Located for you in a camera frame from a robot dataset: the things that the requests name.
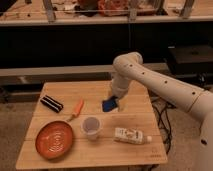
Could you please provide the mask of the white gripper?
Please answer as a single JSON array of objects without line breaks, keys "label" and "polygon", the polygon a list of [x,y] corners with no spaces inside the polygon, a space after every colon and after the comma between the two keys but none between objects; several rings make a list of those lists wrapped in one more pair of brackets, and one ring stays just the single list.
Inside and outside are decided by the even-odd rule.
[{"label": "white gripper", "polygon": [[122,112],[125,108],[125,99],[123,98],[128,93],[127,89],[112,87],[111,90],[108,91],[108,98],[116,97],[118,98],[118,111]]}]

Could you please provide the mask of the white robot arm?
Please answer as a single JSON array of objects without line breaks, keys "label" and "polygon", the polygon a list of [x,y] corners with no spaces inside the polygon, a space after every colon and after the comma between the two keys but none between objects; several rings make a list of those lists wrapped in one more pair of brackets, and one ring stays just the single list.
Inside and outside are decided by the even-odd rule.
[{"label": "white robot arm", "polygon": [[135,80],[201,123],[193,171],[213,171],[213,92],[144,67],[138,52],[117,56],[113,67],[110,97],[122,99],[128,93],[130,82]]}]

